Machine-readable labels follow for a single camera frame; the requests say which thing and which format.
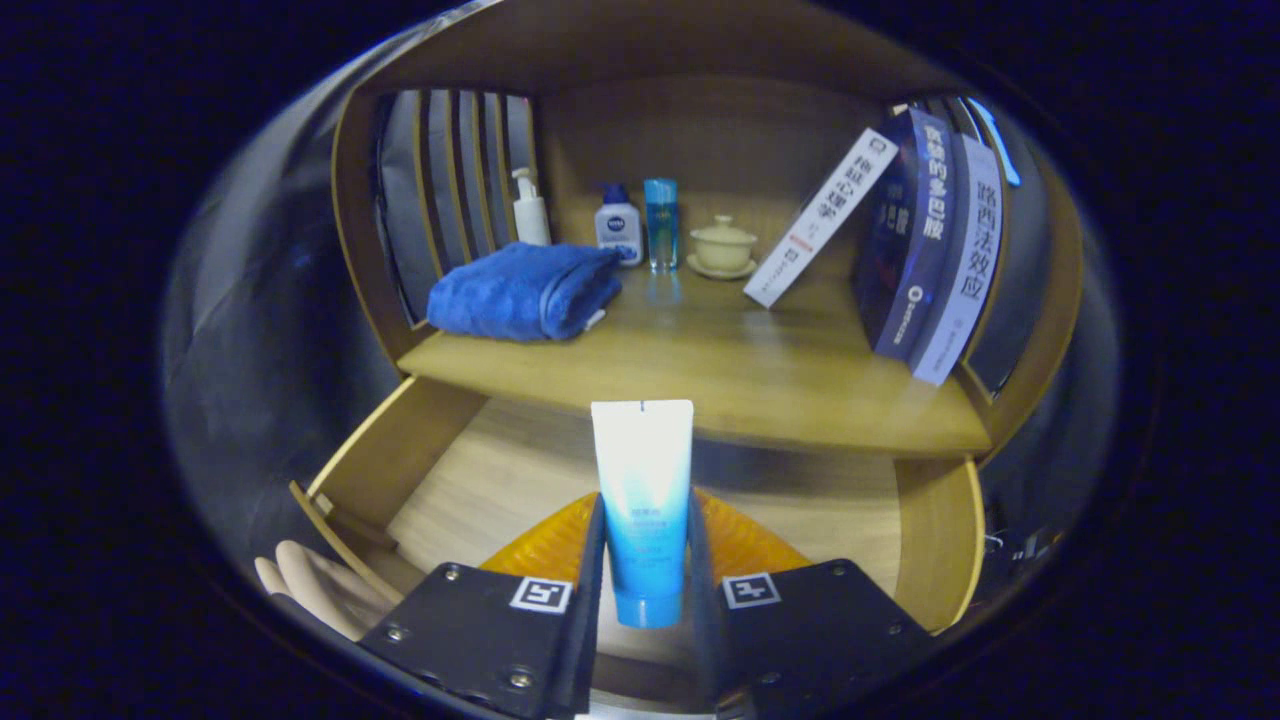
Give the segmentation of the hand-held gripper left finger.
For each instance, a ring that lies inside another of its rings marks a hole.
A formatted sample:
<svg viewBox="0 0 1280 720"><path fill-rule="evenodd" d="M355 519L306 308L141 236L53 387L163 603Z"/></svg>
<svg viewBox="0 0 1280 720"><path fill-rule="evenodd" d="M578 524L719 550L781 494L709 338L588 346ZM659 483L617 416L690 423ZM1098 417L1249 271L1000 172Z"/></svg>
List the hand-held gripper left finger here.
<svg viewBox="0 0 1280 720"><path fill-rule="evenodd" d="M572 719L590 705L605 512L585 495L534 528L559 570L443 562L360 641L457 719Z"/></svg>

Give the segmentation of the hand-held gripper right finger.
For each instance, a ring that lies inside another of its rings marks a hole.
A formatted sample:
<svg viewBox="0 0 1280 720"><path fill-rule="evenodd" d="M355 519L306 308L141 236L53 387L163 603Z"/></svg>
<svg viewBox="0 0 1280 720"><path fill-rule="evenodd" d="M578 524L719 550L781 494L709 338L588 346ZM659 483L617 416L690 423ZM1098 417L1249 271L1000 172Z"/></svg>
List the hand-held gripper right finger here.
<svg viewBox="0 0 1280 720"><path fill-rule="evenodd" d="M812 562L700 489L687 541L699 691L718 719L832 719L936 647L854 561Z"/></svg>

